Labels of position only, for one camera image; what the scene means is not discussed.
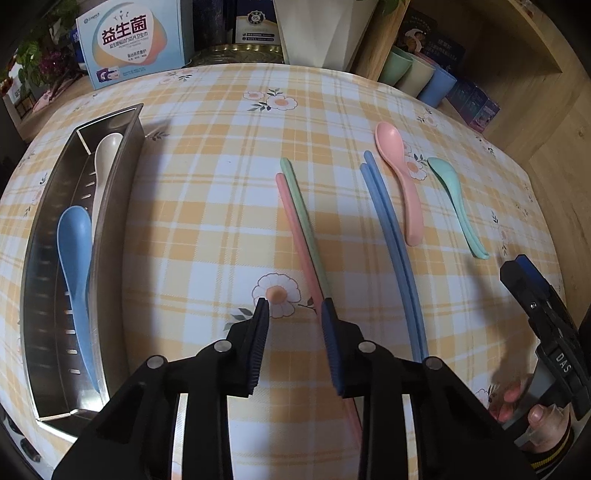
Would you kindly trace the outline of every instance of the checkered tablecloth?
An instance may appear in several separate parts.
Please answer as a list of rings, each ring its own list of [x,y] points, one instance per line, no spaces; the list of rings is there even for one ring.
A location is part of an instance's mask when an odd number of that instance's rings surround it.
[[[19,338],[24,252],[45,179],[72,129],[144,103],[150,132],[138,164],[125,238],[124,321],[130,367],[159,353],[195,355],[250,317],[281,287],[255,394],[229,400],[239,479],[356,478],[358,450],[331,385],[313,311],[275,185],[291,160],[339,316],[409,358],[392,264],[359,166],[378,159],[402,220],[401,192],[373,130],[393,123],[423,204],[425,238],[408,248],[429,350],[487,402],[529,371],[534,336],[499,281],[527,254],[562,291],[554,246],[527,175],[502,151],[435,109],[347,73],[277,65],[198,67],[129,80],[63,106],[28,149],[0,202],[0,402],[55,465],[69,444],[33,418]],[[468,249],[452,204],[425,160],[459,173],[487,261]]]

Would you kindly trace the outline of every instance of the beige spoon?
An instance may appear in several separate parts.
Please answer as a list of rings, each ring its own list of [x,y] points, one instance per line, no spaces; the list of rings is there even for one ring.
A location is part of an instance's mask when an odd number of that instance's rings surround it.
[[[92,238],[95,237],[96,221],[99,217],[100,204],[103,200],[105,185],[109,178],[109,172],[113,166],[113,161],[119,150],[119,145],[123,140],[123,135],[119,133],[109,134],[100,141],[95,152],[95,172],[96,187],[95,196],[92,202]]]

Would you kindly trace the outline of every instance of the light blue box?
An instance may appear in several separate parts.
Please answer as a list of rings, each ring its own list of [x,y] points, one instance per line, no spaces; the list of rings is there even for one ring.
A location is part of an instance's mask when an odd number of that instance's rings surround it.
[[[191,0],[107,0],[76,19],[93,88],[189,63]]]

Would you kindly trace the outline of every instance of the metal screw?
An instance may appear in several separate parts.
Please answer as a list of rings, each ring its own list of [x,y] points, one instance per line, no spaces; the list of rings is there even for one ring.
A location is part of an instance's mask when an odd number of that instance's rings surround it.
[[[220,353],[227,352],[230,348],[232,348],[232,342],[228,340],[220,340],[213,344],[213,349]]]
[[[148,368],[153,368],[153,369],[160,368],[161,366],[164,365],[164,358],[161,357],[160,355],[151,356],[150,358],[148,358],[147,365],[148,365]]]
[[[360,351],[362,351],[363,353],[374,353],[375,352],[375,343],[373,342],[361,342],[358,345],[358,348]]]
[[[430,356],[425,360],[425,365],[427,365],[427,368],[430,368],[431,370],[439,370],[441,367],[443,367],[443,362],[436,356]]]

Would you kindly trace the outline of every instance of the green spoon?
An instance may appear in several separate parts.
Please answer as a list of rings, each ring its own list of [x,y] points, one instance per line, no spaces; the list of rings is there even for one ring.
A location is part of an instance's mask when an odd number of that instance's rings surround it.
[[[457,219],[460,220],[460,227],[466,237],[468,246],[472,250],[472,254],[476,258],[482,260],[488,260],[490,255],[486,249],[482,246],[480,240],[476,236],[476,233],[472,229],[472,225],[468,221],[466,211],[464,210],[464,201],[462,200],[462,187],[460,185],[460,179],[457,176],[457,172],[454,168],[441,158],[430,157],[427,159],[429,166],[435,172],[435,175],[439,181],[445,187],[447,194],[452,200],[453,207],[456,211]]]

